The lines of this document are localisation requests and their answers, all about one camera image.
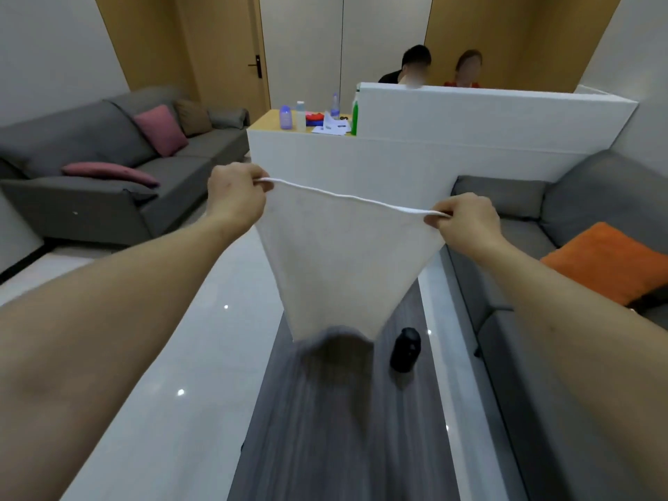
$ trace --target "black shirt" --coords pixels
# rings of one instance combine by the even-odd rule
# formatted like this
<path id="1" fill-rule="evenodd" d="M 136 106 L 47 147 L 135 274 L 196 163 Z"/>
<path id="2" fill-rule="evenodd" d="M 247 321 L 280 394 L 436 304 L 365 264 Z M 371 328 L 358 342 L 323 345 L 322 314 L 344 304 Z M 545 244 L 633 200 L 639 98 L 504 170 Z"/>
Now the black shirt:
<path id="1" fill-rule="evenodd" d="M 399 84 L 399 74 L 401 73 L 401 70 L 397 70 L 396 72 L 392 73 L 387 73 L 383 75 L 380 78 L 379 83 L 388 83 L 388 84 Z"/>

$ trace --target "person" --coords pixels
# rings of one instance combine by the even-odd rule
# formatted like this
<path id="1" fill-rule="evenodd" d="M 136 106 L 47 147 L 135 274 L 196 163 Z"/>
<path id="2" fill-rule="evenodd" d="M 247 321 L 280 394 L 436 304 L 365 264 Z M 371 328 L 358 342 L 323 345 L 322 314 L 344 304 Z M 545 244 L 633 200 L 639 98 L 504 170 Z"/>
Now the person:
<path id="1" fill-rule="evenodd" d="M 431 53 L 423 45 L 411 47 L 401 59 L 401 70 L 383 75 L 379 83 L 422 85 L 427 80 L 431 65 Z"/>
<path id="2" fill-rule="evenodd" d="M 254 180 L 265 176 L 252 164 L 215 167 L 195 224 L 0 308 L 0 499 L 61 497 L 218 257 L 262 216 L 271 185 Z M 425 222 L 489 272 L 523 334 L 668 500 L 666 331 L 515 248 L 488 198 L 465 193 L 434 210 L 452 217 Z"/>
<path id="3" fill-rule="evenodd" d="M 478 77 L 482 69 L 482 53 L 477 49 L 469 49 L 460 56 L 455 66 L 455 80 L 446 82 L 449 87 L 480 87 Z"/>

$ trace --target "dark hair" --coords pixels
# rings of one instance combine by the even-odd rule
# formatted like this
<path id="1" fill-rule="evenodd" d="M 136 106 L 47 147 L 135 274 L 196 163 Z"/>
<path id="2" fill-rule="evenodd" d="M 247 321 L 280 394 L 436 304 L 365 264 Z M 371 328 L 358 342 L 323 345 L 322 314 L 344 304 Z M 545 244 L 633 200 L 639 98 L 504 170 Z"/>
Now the dark hair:
<path id="1" fill-rule="evenodd" d="M 429 49 L 423 45 L 416 45 L 411 47 L 404 53 L 404 58 L 401 60 L 401 67 L 404 65 L 411 65 L 412 63 L 424 63 L 431 65 L 431 53 Z"/>
<path id="2" fill-rule="evenodd" d="M 457 66 L 455 66 L 455 71 L 459 71 L 460 68 L 462 68 L 462 65 L 466 60 L 470 58 L 477 57 L 480 59 L 480 65 L 482 65 L 482 53 L 477 50 L 477 49 L 469 49 L 466 52 L 464 52 L 463 55 L 460 56 L 460 58 L 457 60 Z"/>

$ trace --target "sofa armrest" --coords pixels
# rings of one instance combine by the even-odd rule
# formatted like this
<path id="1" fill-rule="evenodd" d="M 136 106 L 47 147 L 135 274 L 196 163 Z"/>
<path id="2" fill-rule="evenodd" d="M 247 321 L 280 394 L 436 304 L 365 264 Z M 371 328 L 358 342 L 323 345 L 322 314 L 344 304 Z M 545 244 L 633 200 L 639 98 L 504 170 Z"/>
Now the sofa armrest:
<path id="1" fill-rule="evenodd" d="M 472 192 L 488 197 L 500 216 L 540 219 L 546 181 L 522 181 L 495 177 L 459 176 L 452 195 Z"/>
<path id="2" fill-rule="evenodd" d="M 55 176 L 2 180 L 0 188 L 43 237 L 123 245 L 152 237 L 138 207 L 157 193 L 141 184 Z"/>
<path id="3" fill-rule="evenodd" d="M 209 109 L 208 113 L 213 128 L 238 128 L 241 130 L 251 125 L 251 118 L 246 109 Z"/>

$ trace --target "gray sofa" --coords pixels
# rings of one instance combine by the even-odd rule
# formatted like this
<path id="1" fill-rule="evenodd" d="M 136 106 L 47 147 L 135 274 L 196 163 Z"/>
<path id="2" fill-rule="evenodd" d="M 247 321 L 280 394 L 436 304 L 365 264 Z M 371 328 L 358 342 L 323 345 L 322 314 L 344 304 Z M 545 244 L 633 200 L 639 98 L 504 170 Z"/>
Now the gray sofa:
<path id="1" fill-rule="evenodd" d="M 554 184 L 461 176 L 452 194 L 464 192 L 488 196 L 505 237 L 536 259 L 600 221 L 668 254 L 668 178 L 612 151 L 585 159 Z M 453 250 L 442 256 L 454 265 L 529 499 L 653 499 L 526 344 L 494 281 Z M 633 307 L 668 328 L 666 288 Z"/>
<path id="2" fill-rule="evenodd" d="M 248 152 L 248 112 L 210 111 L 214 130 L 161 158 L 132 117 L 186 98 L 175 87 L 150 87 L 24 123 L 0 128 L 0 186 L 44 238 L 132 245 L 168 232 L 206 195 L 215 165 Z M 77 161 L 137 168 L 160 186 L 63 176 Z"/>

